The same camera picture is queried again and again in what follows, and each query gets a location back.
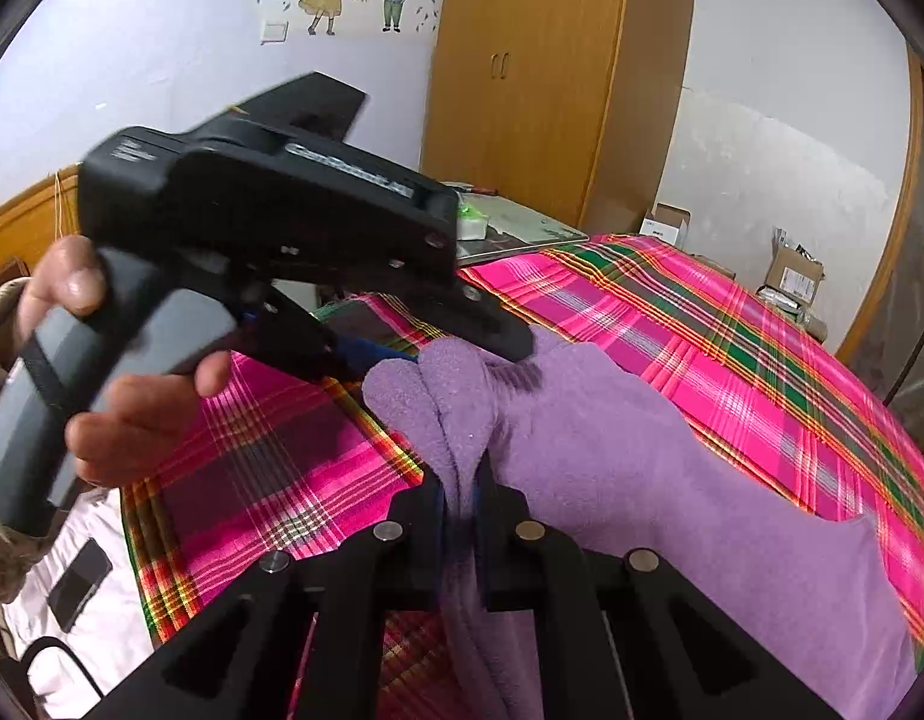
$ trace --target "wardrobe door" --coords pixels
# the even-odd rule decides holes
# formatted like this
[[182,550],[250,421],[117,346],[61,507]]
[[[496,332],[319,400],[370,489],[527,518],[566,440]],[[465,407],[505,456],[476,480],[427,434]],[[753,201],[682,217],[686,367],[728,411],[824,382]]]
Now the wardrobe door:
[[489,174],[510,199],[578,224],[623,0],[502,0]]
[[486,157],[500,52],[499,0],[444,0],[432,58],[422,172],[492,185]]

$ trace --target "human hand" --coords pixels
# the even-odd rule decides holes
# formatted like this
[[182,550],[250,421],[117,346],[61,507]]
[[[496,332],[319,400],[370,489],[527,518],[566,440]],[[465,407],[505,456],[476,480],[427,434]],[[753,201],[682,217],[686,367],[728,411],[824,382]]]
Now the human hand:
[[[99,307],[105,294],[105,277],[89,239],[56,241],[38,261],[19,300],[14,352],[54,306],[84,317]],[[124,376],[114,381],[105,393],[106,412],[80,413],[65,426],[65,445],[79,458],[79,476],[102,487],[151,476],[185,437],[200,399],[223,391],[229,372],[230,354],[215,352],[192,377]]]

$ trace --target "cardboard box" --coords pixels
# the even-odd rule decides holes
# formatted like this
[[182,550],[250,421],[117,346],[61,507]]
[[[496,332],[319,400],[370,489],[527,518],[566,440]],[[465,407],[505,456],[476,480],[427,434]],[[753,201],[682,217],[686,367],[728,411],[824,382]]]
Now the cardboard box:
[[657,202],[643,219],[640,235],[651,235],[681,250],[686,245],[691,214],[683,208]]
[[766,274],[766,285],[788,295],[805,308],[815,300],[824,278],[822,263],[809,260],[794,248],[779,247]]
[[756,300],[759,303],[766,306],[769,311],[778,314],[780,317],[785,319],[787,322],[791,322],[796,327],[801,327],[806,333],[815,338],[819,343],[825,343],[826,338],[829,337],[829,327],[825,322],[822,322],[819,317],[816,317],[815,314],[806,309],[799,309],[796,313],[792,313],[788,307],[780,306],[777,302],[772,299],[771,287],[761,287],[756,292]]

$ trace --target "plaid fabric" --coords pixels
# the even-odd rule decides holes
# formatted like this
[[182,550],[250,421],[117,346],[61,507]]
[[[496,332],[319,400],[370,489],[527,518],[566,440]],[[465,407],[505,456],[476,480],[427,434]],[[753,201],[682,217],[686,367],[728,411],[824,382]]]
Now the plaid fabric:
[[[924,460],[818,344],[733,282],[646,238],[604,237],[465,271],[506,306],[592,341],[651,383],[726,461],[806,511],[878,522],[886,571],[924,661]],[[440,332],[393,298],[351,301],[413,351]],[[157,477],[124,490],[146,619],[165,641],[259,555],[332,549],[419,480],[411,451],[360,406],[235,360],[233,384]],[[379,716],[467,716],[438,615],[392,615]]]

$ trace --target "metal screw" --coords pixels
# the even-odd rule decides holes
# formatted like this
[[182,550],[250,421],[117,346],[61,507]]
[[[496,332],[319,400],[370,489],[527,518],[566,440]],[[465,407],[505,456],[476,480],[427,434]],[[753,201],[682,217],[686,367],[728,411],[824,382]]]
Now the metal screw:
[[534,519],[526,519],[516,525],[516,536],[523,541],[538,541],[545,536],[545,525]]
[[259,568],[266,574],[278,574],[278,572],[286,570],[291,562],[292,559],[287,552],[277,549],[275,552],[268,552],[259,558]]
[[637,549],[629,555],[629,565],[644,574],[651,574],[659,567],[659,556],[650,549]]
[[403,527],[398,522],[387,519],[372,528],[372,533],[379,541],[396,541],[403,534]]

